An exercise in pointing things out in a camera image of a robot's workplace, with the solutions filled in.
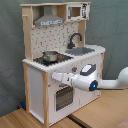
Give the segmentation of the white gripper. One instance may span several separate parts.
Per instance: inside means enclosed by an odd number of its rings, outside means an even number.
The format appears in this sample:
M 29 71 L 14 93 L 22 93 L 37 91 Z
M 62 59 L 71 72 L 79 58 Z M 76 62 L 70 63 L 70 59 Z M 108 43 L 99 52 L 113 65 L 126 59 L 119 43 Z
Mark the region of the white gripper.
M 92 64 L 85 65 L 79 74 L 54 72 L 52 78 L 83 91 L 94 91 L 98 86 L 97 68 Z

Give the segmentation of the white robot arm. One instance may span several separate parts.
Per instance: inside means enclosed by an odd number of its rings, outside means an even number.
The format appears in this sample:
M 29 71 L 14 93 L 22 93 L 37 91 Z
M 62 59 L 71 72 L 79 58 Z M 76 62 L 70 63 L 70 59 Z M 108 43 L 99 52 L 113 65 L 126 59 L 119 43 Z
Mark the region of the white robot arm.
M 116 80 L 103 80 L 97 75 L 96 65 L 85 65 L 79 74 L 57 73 L 52 78 L 83 91 L 95 91 L 99 89 L 126 89 L 128 88 L 128 67 L 124 68 Z

